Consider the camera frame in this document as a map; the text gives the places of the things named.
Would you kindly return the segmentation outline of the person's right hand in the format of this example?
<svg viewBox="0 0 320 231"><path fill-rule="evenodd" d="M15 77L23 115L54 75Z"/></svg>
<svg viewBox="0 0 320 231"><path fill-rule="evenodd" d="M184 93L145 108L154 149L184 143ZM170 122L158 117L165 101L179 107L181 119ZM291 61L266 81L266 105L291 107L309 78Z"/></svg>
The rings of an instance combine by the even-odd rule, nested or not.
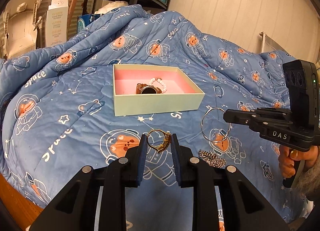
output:
<svg viewBox="0 0 320 231"><path fill-rule="evenodd" d="M283 178L291 178L296 174L296 170L294 168L295 162L304 160L304 171L307 171L316 164L317 158L319 156L318 147L314 145L307 152L301 152L298 150L290 149L287 146L280 145L279 152L279 168Z"/></svg>

